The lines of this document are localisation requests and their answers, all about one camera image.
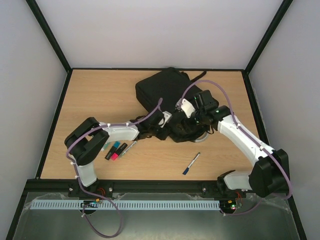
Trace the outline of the black student backpack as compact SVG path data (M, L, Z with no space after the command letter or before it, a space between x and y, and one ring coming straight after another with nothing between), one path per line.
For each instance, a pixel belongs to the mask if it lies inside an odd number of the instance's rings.
M172 114L170 121L167 122L166 125L170 129L170 134L168 137L176 143L199 143L204 141L210 133L210 127L207 125L205 125L207 127L207 131L204 133L181 135L174 132L174 113L182 112L176 109L177 102L181 99L181 97L183 97L192 103L194 108L197 109L194 96L195 94L200 93L202 90L194 85L185 95L183 95L183 93L187 87L204 77L206 73L206 71L203 71L200 75L190 79L187 73L179 71L174 67L169 67L139 81L135 85L136 99L149 113L155 109L159 99L162 98L159 111L167 111Z

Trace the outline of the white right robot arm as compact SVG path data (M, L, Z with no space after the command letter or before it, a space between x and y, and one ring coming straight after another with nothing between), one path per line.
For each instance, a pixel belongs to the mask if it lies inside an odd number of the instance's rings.
M181 97L176 108L194 123L210 126L227 137L252 165L250 172L232 170L221 175L218 191L222 195L249 190L265 198L284 187L288 189L288 196L292 195L290 179L283 167L289 157L283 149L275 150L257 138L240 122L230 104L216 106L210 91L197 93L194 100L196 107Z

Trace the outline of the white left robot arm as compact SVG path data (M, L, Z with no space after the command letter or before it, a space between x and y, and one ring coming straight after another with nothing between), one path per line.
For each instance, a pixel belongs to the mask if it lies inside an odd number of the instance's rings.
M94 117L87 118L64 141L66 157L71 160L76 178L82 186L89 187L97 181L93 161L107 143L139 141L155 136L172 118L168 111L149 113L137 121L103 123Z

